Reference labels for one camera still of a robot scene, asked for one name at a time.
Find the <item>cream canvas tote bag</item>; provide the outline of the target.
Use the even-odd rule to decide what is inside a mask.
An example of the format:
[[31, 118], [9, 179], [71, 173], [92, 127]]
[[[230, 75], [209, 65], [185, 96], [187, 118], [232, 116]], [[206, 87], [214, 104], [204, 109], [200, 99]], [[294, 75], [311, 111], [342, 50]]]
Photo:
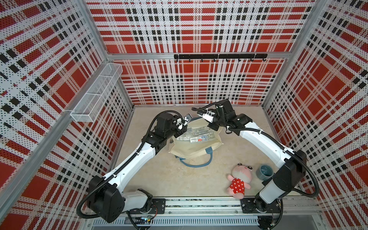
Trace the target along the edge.
[[[200, 141], [195, 143], [190, 143], [189, 141], [177, 141], [175, 137], [170, 139], [169, 143], [169, 153], [173, 154], [176, 159], [190, 168], [202, 168], [208, 166], [213, 159], [213, 151], [218, 149], [223, 143], [219, 136], [222, 128], [220, 127], [218, 131], [214, 131], [208, 127], [208, 123], [205, 119], [201, 117], [196, 117], [192, 119], [187, 128], [197, 128], [197, 127], [207, 127], [210, 133], [213, 133], [213, 138], [208, 141]], [[209, 160], [203, 164], [189, 164], [187, 160], [193, 160], [201, 156], [209, 156]]]

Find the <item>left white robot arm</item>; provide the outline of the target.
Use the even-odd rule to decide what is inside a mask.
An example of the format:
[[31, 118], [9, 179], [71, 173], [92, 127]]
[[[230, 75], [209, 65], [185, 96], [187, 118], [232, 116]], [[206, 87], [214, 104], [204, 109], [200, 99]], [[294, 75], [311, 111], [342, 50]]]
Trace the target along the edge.
[[111, 223], [121, 213], [132, 209], [148, 208], [151, 194], [138, 189], [124, 192], [132, 177], [159, 151], [166, 146], [171, 137], [179, 137], [187, 131], [192, 120], [190, 114], [182, 116], [173, 110], [160, 112], [137, 148], [116, 168], [89, 182], [87, 196], [77, 205], [76, 214], [83, 219], [102, 218]]

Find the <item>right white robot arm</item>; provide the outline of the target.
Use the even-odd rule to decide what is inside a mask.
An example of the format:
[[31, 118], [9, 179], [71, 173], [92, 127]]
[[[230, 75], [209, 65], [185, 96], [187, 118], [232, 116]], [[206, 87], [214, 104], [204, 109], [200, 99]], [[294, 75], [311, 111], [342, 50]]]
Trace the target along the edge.
[[[301, 150], [293, 150], [262, 129], [247, 115], [236, 114], [228, 99], [211, 103], [197, 112], [208, 122], [208, 127], [218, 130], [219, 127], [244, 138], [263, 152], [278, 168], [278, 171], [265, 183], [264, 188], [255, 196], [255, 207], [258, 212], [265, 212], [275, 201], [280, 200], [291, 191], [302, 196], [316, 198], [320, 186], [312, 170], [307, 166], [307, 156]], [[314, 192], [306, 193], [296, 189], [298, 183], [308, 175]]]

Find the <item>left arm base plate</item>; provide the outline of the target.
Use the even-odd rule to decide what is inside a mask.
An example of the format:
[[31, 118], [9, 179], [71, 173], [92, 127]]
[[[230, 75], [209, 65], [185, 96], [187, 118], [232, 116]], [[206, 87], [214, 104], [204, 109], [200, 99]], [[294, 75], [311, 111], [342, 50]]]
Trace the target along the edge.
[[153, 198], [146, 207], [140, 209], [132, 209], [129, 211], [130, 214], [164, 214], [166, 208], [165, 198]]

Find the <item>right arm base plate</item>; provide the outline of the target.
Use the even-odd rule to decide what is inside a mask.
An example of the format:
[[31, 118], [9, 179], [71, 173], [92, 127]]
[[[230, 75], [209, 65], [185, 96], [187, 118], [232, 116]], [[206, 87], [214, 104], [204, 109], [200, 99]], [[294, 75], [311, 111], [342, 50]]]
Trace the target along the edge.
[[267, 204], [261, 198], [245, 197], [240, 200], [240, 204], [243, 213], [271, 215], [281, 212], [281, 206], [278, 199], [274, 200], [271, 204]]

